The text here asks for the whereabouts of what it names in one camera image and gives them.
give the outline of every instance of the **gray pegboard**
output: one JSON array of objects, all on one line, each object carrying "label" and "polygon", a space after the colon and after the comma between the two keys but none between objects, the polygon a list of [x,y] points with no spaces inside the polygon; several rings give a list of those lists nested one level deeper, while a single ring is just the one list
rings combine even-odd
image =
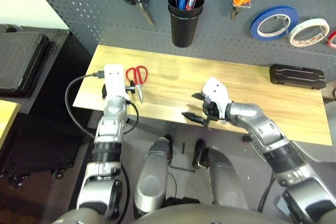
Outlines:
[{"label": "gray pegboard", "polygon": [[86,48],[97,44],[166,54],[269,66],[274,63],[319,68],[327,81],[336,79],[336,50],[320,42],[295,48],[287,38],[257,41],[249,34],[251,21],[276,5],[294,7],[300,21],[324,18],[336,29],[336,0],[252,0],[250,10],[230,19],[232,0],[205,0],[193,44],[175,47],[171,42],[167,0],[146,0],[155,28],[135,6],[123,0],[47,0]]}]

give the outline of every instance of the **pen holder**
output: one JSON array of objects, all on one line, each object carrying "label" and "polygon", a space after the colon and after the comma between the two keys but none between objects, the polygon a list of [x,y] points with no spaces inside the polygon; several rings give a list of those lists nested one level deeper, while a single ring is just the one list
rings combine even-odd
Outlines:
[{"label": "pen holder", "polygon": [[204,0],[196,0],[195,8],[181,10],[175,0],[168,0],[168,10],[172,27],[172,42],[177,47],[188,47],[194,39],[198,17],[202,12]]}]

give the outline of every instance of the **blue tape roll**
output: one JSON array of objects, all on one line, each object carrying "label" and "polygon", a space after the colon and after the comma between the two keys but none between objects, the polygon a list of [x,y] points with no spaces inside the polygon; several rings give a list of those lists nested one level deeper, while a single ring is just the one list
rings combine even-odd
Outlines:
[{"label": "blue tape roll", "polygon": [[269,41],[279,39],[287,35],[285,28],[269,34],[262,33],[260,30],[258,30],[262,22],[264,22],[267,18],[275,15],[283,15],[290,20],[289,26],[287,28],[288,32],[290,32],[298,24],[299,21],[299,15],[294,8],[290,6],[275,6],[260,13],[253,20],[250,27],[251,36],[258,40]]}]

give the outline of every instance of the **black plastic case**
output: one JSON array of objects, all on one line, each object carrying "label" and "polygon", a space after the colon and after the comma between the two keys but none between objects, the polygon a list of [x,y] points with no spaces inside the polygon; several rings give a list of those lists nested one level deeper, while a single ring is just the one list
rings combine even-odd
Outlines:
[{"label": "black plastic case", "polygon": [[0,95],[23,96],[29,91],[48,43],[38,32],[0,35]]},{"label": "black plastic case", "polygon": [[269,77],[273,84],[307,89],[322,89],[326,86],[324,73],[312,68],[275,64],[269,68]]}]

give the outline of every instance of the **yellow table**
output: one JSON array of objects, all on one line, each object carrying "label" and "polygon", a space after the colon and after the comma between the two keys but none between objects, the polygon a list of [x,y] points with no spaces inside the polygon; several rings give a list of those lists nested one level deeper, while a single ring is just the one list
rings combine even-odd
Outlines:
[{"label": "yellow table", "polygon": [[[274,85],[269,81],[267,67],[99,45],[87,73],[103,70],[104,65],[109,63],[123,64],[125,70],[137,65],[147,67],[149,77],[143,86],[144,103],[139,102],[137,94],[131,98],[140,116],[195,124],[181,112],[201,115],[202,101],[191,95],[199,92],[205,81],[214,76],[227,87],[233,101],[259,105],[289,139],[332,145],[321,92]],[[103,110],[103,84],[103,79],[85,78],[73,105]],[[129,113],[134,114],[134,111],[129,109]],[[218,122],[212,122],[210,127],[246,132]]]},{"label": "yellow table", "polygon": [[19,111],[20,104],[0,100],[0,148]]}]

